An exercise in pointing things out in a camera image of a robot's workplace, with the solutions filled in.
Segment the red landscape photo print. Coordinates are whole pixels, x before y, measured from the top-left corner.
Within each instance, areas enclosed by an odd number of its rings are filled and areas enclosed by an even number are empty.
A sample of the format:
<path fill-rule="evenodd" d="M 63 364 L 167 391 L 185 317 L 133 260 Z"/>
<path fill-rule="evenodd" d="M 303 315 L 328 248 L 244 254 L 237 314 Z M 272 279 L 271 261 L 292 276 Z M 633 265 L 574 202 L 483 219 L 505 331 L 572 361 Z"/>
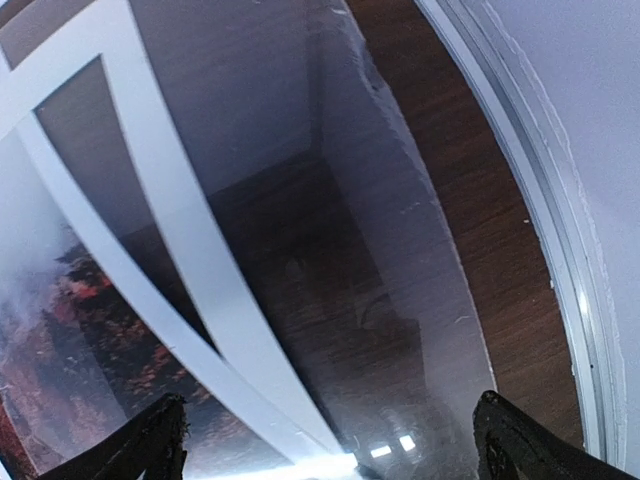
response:
<path fill-rule="evenodd" d="M 337 204 L 302 152 L 207 198 L 204 276 L 185 278 L 117 123 L 55 132 L 29 116 L 1 143 L 1 457 L 31 479 L 164 395 L 184 402 L 187 479 L 351 479 L 360 459 L 305 362 L 326 330 Z"/>

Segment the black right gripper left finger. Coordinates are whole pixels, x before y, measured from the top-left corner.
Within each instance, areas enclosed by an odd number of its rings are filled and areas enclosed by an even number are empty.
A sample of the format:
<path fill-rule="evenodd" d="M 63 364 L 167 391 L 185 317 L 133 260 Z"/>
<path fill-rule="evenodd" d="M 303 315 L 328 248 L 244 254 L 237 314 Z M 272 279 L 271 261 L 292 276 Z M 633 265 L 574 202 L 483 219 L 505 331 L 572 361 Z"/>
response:
<path fill-rule="evenodd" d="M 49 480 L 181 479 L 187 451 L 185 399 L 165 394 L 116 432 L 42 474 Z"/>

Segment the clear acrylic sheet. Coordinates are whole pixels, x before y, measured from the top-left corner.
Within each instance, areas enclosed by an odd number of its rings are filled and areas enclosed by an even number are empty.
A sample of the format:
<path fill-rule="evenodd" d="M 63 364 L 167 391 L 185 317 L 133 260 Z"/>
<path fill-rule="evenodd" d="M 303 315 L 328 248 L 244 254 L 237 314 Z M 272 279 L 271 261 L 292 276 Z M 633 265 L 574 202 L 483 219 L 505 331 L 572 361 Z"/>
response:
<path fill-rule="evenodd" d="M 95 1 L 5 1 L 1 67 Z M 360 467 L 351 479 L 473 479 L 472 413 L 494 384 L 455 244 L 415 141 L 342 1 L 125 1 L 206 198 L 307 152 L 340 195 L 326 330 L 305 356 Z M 95 58 L 34 110 L 44 127 L 120 127 Z"/>

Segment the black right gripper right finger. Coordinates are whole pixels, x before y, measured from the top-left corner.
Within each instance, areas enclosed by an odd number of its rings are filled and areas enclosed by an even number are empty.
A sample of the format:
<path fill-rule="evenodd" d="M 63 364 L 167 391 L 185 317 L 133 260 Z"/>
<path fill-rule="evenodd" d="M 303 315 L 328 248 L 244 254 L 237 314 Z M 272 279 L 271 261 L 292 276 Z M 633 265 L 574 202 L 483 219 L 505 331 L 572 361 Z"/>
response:
<path fill-rule="evenodd" d="M 473 412 L 481 479 L 630 479 L 552 434 L 495 391 Z"/>

